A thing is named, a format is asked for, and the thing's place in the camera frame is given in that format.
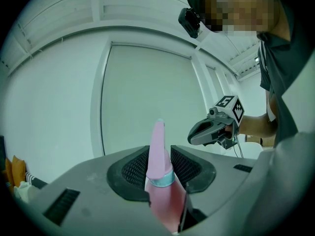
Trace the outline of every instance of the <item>door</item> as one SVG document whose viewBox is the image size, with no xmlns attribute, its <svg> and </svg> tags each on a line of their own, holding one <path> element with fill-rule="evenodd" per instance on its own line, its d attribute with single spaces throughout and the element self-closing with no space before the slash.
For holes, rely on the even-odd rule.
<svg viewBox="0 0 315 236">
<path fill-rule="evenodd" d="M 101 107 L 105 154 L 149 145 L 159 118 L 165 122 L 168 151 L 171 145 L 205 150 L 187 141 L 190 129 L 205 117 L 190 59 L 142 47 L 112 47 Z"/>
</svg>

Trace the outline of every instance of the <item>white cloth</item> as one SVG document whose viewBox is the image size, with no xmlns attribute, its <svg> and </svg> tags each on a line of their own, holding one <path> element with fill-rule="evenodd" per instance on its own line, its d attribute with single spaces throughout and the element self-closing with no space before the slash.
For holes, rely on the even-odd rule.
<svg viewBox="0 0 315 236">
<path fill-rule="evenodd" d="M 25 203 L 30 202 L 40 190 L 35 186 L 30 185 L 30 183 L 22 181 L 19 187 L 14 187 L 14 196 L 17 199 L 21 199 Z"/>
</svg>

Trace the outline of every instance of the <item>black camera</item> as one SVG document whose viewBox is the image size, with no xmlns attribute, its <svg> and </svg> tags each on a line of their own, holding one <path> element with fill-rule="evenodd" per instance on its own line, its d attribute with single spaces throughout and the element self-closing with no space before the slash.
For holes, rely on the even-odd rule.
<svg viewBox="0 0 315 236">
<path fill-rule="evenodd" d="M 200 17 L 193 8 L 182 9 L 178 22 L 184 27 L 190 37 L 197 38 L 200 29 Z"/>
</svg>

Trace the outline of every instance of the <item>dark gray shirt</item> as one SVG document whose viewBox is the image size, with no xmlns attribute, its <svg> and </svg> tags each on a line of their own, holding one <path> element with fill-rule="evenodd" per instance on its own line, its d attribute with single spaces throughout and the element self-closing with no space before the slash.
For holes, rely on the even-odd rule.
<svg viewBox="0 0 315 236">
<path fill-rule="evenodd" d="M 295 122 L 282 100 L 282 95 L 297 78 L 308 61 L 314 43 L 311 43 L 302 24 L 296 20 L 292 9 L 282 2 L 290 28 L 291 41 L 270 33 L 260 33 L 262 41 L 258 50 L 261 70 L 260 86 L 275 94 L 278 106 L 278 130 L 275 146 L 281 140 L 297 133 Z"/>
</svg>

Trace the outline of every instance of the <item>white wall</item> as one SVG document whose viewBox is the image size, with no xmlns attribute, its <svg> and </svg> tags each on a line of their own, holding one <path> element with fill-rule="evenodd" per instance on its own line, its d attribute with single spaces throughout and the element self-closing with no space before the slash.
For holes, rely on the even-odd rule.
<svg viewBox="0 0 315 236">
<path fill-rule="evenodd" d="M 149 145 L 155 122 L 165 122 L 165 145 L 192 146 L 191 128 L 206 117 L 205 103 L 191 60 L 132 46 L 113 46 L 102 96 L 105 154 Z"/>
<path fill-rule="evenodd" d="M 8 80 L 7 71 L 8 69 L 2 63 L 0 63 L 0 135 L 3 135 L 3 130 L 2 130 L 3 125 L 1 124 L 1 116 L 2 116 L 1 103 L 3 101 L 4 90 L 5 90 L 7 80 Z"/>
<path fill-rule="evenodd" d="M 29 172 L 51 182 L 93 158 L 91 95 L 104 32 L 55 43 L 10 78 L 0 123 L 8 158 L 24 159 Z"/>
<path fill-rule="evenodd" d="M 242 90 L 240 83 L 237 81 L 235 76 L 233 74 L 229 73 L 228 71 L 225 71 L 224 75 L 227 79 L 227 83 L 228 83 L 228 86 L 231 90 L 231 94 L 237 95 L 239 97 L 239 99 L 240 99 L 240 101 L 243 104 L 243 107 L 245 109 L 245 114 L 247 115 L 248 114 L 247 113 L 248 101 L 243 94 L 244 91 Z M 238 139 L 240 142 L 245 142 L 245 135 L 243 135 L 243 134 L 238 135 Z"/>
<path fill-rule="evenodd" d="M 261 74 L 257 73 L 240 82 L 247 116 L 261 116 L 266 113 L 266 90 L 260 87 L 260 81 Z"/>
<path fill-rule="evenodd" d="M 218 76 L 217 76 L 217 73 L 216 73 L 216 70 L 213 70 L 209 67 L 207 67 L 208 69 L 208 72 L 211 76 L 211 79 L 212 79 L 212 82 L 214 84 L 214 87 L 216 89 L 216 92 L 217 92 L 217 96 L 218 96 L 218 100 L 222 99 L 222 97 L 224 96 L 224 93 L 223 93 L 223 90 L 222 90 L 222 86 L 220 84 L 220 81 L 218 79 Z"/>
</svg>

